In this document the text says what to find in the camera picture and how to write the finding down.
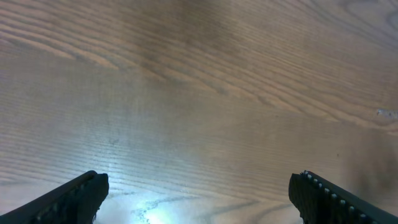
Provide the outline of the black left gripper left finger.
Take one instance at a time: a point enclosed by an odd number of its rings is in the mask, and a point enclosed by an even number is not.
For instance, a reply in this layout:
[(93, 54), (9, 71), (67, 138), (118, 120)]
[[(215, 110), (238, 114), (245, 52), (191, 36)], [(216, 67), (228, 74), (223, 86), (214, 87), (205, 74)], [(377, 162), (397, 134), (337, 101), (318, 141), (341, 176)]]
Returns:
[(1, 215), (1, 224), (91, 224), (108, 192), (108, 175), (90, 170)]

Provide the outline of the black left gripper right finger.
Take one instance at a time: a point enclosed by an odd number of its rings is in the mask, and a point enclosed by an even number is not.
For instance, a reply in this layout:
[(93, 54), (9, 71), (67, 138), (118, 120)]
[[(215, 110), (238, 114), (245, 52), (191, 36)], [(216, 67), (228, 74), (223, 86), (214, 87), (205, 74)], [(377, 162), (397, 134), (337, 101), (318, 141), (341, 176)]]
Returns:
[(310, 171), (292, 174), (289, 199), (308, 224), (397, 224), (397, 217)]

